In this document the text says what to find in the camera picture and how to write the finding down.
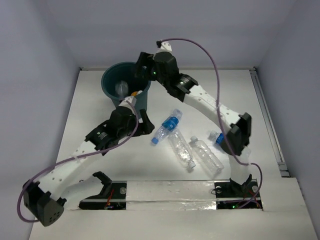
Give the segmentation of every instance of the blue bottle cap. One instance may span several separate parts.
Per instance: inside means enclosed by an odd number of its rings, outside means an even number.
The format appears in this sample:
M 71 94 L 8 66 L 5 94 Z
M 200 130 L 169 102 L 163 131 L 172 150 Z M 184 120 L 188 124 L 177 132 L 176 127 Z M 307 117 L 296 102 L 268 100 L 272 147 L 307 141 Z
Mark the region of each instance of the blue bottle cap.
M 151 142 L 153 144 L 157 144 L 159 142 L 159 140 L 154 137 L 154 138 L 151 139 Z

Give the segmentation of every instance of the bottle cap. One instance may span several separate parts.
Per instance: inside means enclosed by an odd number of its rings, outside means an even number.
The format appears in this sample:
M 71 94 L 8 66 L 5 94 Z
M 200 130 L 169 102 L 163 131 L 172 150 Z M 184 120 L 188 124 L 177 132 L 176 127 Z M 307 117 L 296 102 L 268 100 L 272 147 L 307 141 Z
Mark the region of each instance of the bottle cap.
M 196 166 L 196 163 L 194 161 L 189 162 L 188 167 L 193 169 Z
M 154 138 L 151 139 L 151 142 L 153 144 L 157 144 L 159 142 L 159 140 L 154 137 Z
M 196 136 L 192 136 L 192 137 L 190 138 L 190 140 L 191 140 L 191 142 L 195 142 L 195 141 L 198 140 L 198 138 L 197 138 Z
M 216 140 L 216 139 L 215 139 L 215 138 L 216 138 L 216 134 L 217 134 L 217 132 L 214 131 L 214 130 L 212 130 L 212 131 L 210 132 L 210 138 Z

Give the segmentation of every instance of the red wire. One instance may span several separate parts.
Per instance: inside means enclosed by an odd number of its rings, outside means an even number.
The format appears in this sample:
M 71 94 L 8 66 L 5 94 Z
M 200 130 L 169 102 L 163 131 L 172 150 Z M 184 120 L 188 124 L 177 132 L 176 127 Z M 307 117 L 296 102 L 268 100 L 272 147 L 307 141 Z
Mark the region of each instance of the red wire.
M 109 207 L 108 203 L 109 203 L 110 199 L 112 198 L 112 195 L 114 194 L 114 191 L 115 191 L 114 189 L 111 190 L 110 196 L 108 197 L 108 200 L 106 201 L 106 205 L 104 206 L 105 208 Z
M 252 191 L 250 191 L 250 190 L 249 190 L 249 193 L 250 193 L 252 196 L 255 195 L 255 194 L 254 194 Z M 260 204 L 258 203 L 258 201 L 257 201 L 257 197 L 254 197 L 254 200 L 256 201 L 256 205 L 257 205 L 259 208 L 262 209 L 261 205 L 260 205 Z

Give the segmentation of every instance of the clear plastic bottle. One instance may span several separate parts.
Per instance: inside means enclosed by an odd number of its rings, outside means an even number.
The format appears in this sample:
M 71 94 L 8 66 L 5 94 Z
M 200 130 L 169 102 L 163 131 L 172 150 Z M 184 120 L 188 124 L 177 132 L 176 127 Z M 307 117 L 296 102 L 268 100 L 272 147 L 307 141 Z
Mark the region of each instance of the clear plastic bottle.
M 192 151 L 189 148 L 184 136 L 180 132 L 178 128 L 174 129 L 168 136 L 170 145 L 179 158 L 180 163 L 186 169 L 192 169 L 196 166 L 195 162 L 193 161 L 194 157 L 192 155 Z
M 224 165 L 219 161 L 216 155 L 213 154 L 204 141 L 198 140 L 196 136 L 192 136 L 190 145 L 210 172 L 215 174 L 216 172 L 220 172 L 224 169 Z
M 218 133 L 218 132 L 212 130 L 210 132 L 209 139 L 211 141 L 215 142 L 218 146 L 220 146 L 220 144 L 224 140 L 224 135 L 222 133 Z M 248 159 L 250 154 L 251 154 L 251 149 L 249 147 L 245 146 L 244 149 L 242 150 L 241 157 Z
M 161 127 L 156 131 L 154 137 L 151 139 L 153 144 L 158 144 L 165 139 L 178 125 L 182 117 L 182 112 L 179 109 L 173 110 L 172 114 L 162 123 Z
M 128 96 L 129 86 L 126 81 L 117 82 L 115 85 L 115 92 L 119 95 L 120 98 L 124 99 Z

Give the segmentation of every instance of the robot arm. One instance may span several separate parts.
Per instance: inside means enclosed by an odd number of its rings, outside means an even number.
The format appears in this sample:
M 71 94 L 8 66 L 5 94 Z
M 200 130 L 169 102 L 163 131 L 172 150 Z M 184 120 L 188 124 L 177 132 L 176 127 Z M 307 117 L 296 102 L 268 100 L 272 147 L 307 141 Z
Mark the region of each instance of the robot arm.
M 70 189 L 70 186 L 79 183 L 78 178 L 82 171 L 106 154 L 106 152 L 100 154 L 98 152 L 114 147 L 121 139 L 132 134 L 137 124 L 135 111 L 131 107 L 135 103 L 135 97 L 126 97 L 111 113 L 110 119 L 101 123 L 85 137 L 84 142 L 71 155 L 71 158 L 75 160 L 57 166 L 39 178 L 37 182 L 31 182 L 28 185 L 23 195 L 24 205 L 42 225 L 49 226 L 62 215 L 64 205 L 68 201 L 66 196 L 70 196 L 65 191 Z M 155 128 L 144 109 L 140 111 L 140 114 L 142 122 L 138 124 L 133 137 L 150 134 Z M 101 181 L 104 186 L 103 191 L 111 186 L 112 181 L 102 172 L 96 172 L 93 176 Z
M 159 82 L 171 96 L 199 110 L 219 126 L 216 99 L 210 96 L 191 76 L 179 72 L 176 58 L 171 54 L 172 48 L 168 42 L 159 41 L 157 46 L 159 50 L 156 54 L 140 53 L 136 62 L 136 77 Z M 248 163 L 248 159 L 242 158 L 241 154 L 244 147 L 249 144 L 251 116 L 248 113 L 240 115 L 224 105 L 220 105 L 219 110 L 223 128 L 226 131 L 224 139 L 228 139 L 233 152 L 239 156 L 239 160 Z M 244 185 L 251 180 L 248 166 L 236 162 L 225 140 L 221 147 L 229 154 L 231 181 L 240 189 L 244 188 Z

